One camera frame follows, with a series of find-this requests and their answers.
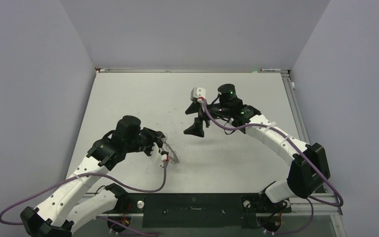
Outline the large silver metal keyring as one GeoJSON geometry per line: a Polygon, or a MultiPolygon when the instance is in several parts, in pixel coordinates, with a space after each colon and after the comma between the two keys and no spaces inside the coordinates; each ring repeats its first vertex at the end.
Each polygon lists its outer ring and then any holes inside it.
{"type": "Polygon", "coordinates": [[[168,152],[170,162],[172,162],[173,164],[179,164],[180,159],[178,158],[177,153],[173,150],[171,145],[168,143],[167,141],[168,136],[166,133],[162,135],[161,140],[163,142],[162,149],[168,152]]]}

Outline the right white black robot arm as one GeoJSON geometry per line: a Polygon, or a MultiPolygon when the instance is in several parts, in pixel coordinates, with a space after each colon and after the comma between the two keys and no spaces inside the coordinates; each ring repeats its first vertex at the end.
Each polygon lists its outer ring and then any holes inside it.
{"type": "Polygon", "coordinates": [[[257,139],[288,165],[286,179],[274,181],[263,189],[263,195],[259,198],[263,210],[272,211],[280,201],[290,197],[308,198],[330,178],[326,152],[320,144],[310,145],[281,130],[258,109],[244,104],[237,97],[233,84],[219,86],[218,95],[211,104],[205,97],[204,88],[192,89],[191,105],[185,113],[197,116],[193,125],[184,130],[185,135],[204,137],[204,128],[209,127],[210,123],[218,125],[218,120],[225,120],[230,126],[223,125],[223,130],[241,131],[257,139]]]}

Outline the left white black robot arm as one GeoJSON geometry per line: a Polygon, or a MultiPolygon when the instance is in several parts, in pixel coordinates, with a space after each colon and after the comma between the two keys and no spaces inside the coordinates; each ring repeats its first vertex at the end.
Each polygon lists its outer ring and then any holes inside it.
{"type": "Polygon", "coordinates": [[[94,142],[76,170],[63,184],[57,185],[47,199],[21,212],[27,234],[32,237],[70,237],[106,211],[124,211],[128,187],[119,181],[113,181],[84,202],[80,199],[101,177],[108,177],[108,172],[125,160],[129,153],[143,152],[166,163],[168,152],[162,148],[165,138],[161,131],[141,128],[137,117],[124,116],[114,130],[94,142]]]}

